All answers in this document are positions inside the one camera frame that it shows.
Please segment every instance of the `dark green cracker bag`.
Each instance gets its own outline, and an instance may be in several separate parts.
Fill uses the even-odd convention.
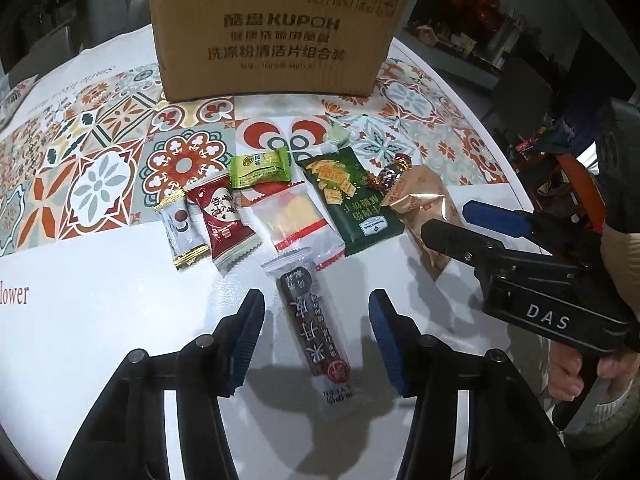
[[[399,235],[404,224],[382,195],[366,187],[367,172],[351,148],[300,160],[298,165],[316,187],[344,240],[345,256]]]

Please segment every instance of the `screw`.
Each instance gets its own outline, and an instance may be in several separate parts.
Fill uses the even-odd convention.
[[[425,348],[435,348],[438,343],[438,338],[431,334],[425,334],[420,338],[420,345]]]
[[[206,348],[213,343],[213,336],[211,334],[202,334],[196,338],[196,345],[200,348]]]
[[[130,363],[133,363],[133,364],[139,363],[144,358],[145,358],[145,351],[141,350],[140,348],[136,350],[132,350],[127,354],[127,359],[129,360]]]
[[[507,360],[507,354],[497,348],[492,348],[486,355],[491,361],[495,361],[496,363],[503,363]]]

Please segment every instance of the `wrapped chocolate candy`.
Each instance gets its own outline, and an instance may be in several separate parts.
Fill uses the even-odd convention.
[[[422,243],[420,238],[422,226],[432,218],[459,226],[462,226],[462,221],[449,191],[437,173],[424,165],[409,168],[398,176],[381,205],[389,206],[400,215],[429,257],[435,270],[434,276],[440,275],[450,258],[427,248]]]
[[[311,249],[285,253],[262,268],[276,279],[294,336],[325,406],[353,399],[351,367],[330,329],[329,306],[316,276]]]
[[[219,171],[185,187],[190,200],[200,206],[211,241],[213,263],[225,269],[260,245],[260,237],[242,224],[231,197],[228,171]]]
[[[194,229],[181,188],[164,197],[154,209],[162,217],[176,269],[191,265],[209,252],[206,243]]]
[[[367,187],[378,190],[385,194],[396,183],[398,177],[411,167],[411,157],[405,153],[396,153],[394,161],[382,168],[376,176],[371,173],[367,175]]]

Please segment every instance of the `patterned tablecloth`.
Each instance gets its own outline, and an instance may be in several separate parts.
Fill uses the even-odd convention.
[[[231,156],[287,146],[310,156],[339,124],[366,170],[396,153],[446,185],[507,183],[478,133],[438,84],[397,59],[368,98],[276,94],[170,104],[156,63],[92,82],[31,116],[0,142],[0,255],[90,232],[157,221],[175,187]]]
[[[29,291],[28,303],[26,293],[22,304],[0,296],[0,422],[36,473],[55,478],[128,351],[181,348],[234,313],[249,288],[263,291],[268,312],[245,386],[220,402],[243,479],[396,477],[413,410],[385,379],[372,339],[367,298],[375,288],[456,350],[506,350],[528,370],[532,388],[542,389],[543,344],[479,311],[469,266],[453,261],[434,282],[406,232],[319,273],[354,380],[369,399],[331,424],[314,415],[310,375],[274,281],[260,268],[276,251],[251,208],[244,212],[265,243],[228,273],[210,258],[180,272],[172,264],[153,211],[166,193],[222,170],[235,154],[287,146],[300,160],[316,152],[332,124],[350,131],[372,173],[406,153],[441,176],[458,207],[482,200],[530,208],[482,125],[413,52],[394,40],[368,98],[269,94],[169,104],[155,61],[150,27],[83,51],[37,83],[0,133],[0,286]],[[193,220],[204,228],[201,215]],[[175,395],[165,400],[169,467],[179,479]],[[454,474],[464,467],[468,420],[466,393],[458,400]]]

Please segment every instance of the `tile pattern print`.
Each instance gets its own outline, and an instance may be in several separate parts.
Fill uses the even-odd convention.
[[[143,143],[143,139],[128,140],[78,158],[58,238],[73,238],[129,224]]]
[[[0,256],[15,252],[18,228],[24,219],[25,197],[31,181],[22,182],[10,190],[0,205]]]
[[[148,140],[153,140],[155,134],[159,132],[194,128],[219,121],[233,121],[235,118],[234,110],[233,97],[200,99],[174,104],[169,104],[161,99],[151,119]]]
[[[124,140],[142,139],[155,106],[156,102],[142,92],[123,97],[102,113],[82,146],[82,152],[94,152]]]
[[[42,171],[33,179],[17,237],[17,251],[48,244],[58,238],[60,216],[76,163],[72,158],[56,168]]]
[[[329,121],[350,131],[350,145],[371,173],[396,153],[405,153],[414,164],[430,166],[449,186],[507,182],[464,115],[415,66],[387,59],[370,97],[319,98]]]
[[[236,153],[248,155],[285,147],[289,151],[292,181],[298,182],[304,180],[304,176],[297,161],[322,153],[323,137],[330,127],[325,115],[237,120]],[[283,185],[277,182],[258,184],[243,189],[239,203],[247,206],[253,200],[282,189]]]
[[[135,212],[152,208],[177,187],[224,170],[235,154],[234,139],[235,129],[223,122],[156,133],[140,161],[136,194],[141,201],[136,200]]]
[[[226,167],[232,155],[323,149],[333,124],[377,173],[406,153],[445,184],[507,182],[464,115],[426,73],[383,63],[370,96],[255,95],[170,104],[157,64],[93,82],[0,142],[0,256],[153,221],[166,192]],[[246,200],[273,192],[248,190]]]
[[[67,120],[47,148],[42,168],[55,168],[70,157],[77,155],[86,136],[94,127],[96,115],[97,111],[91,110]]]

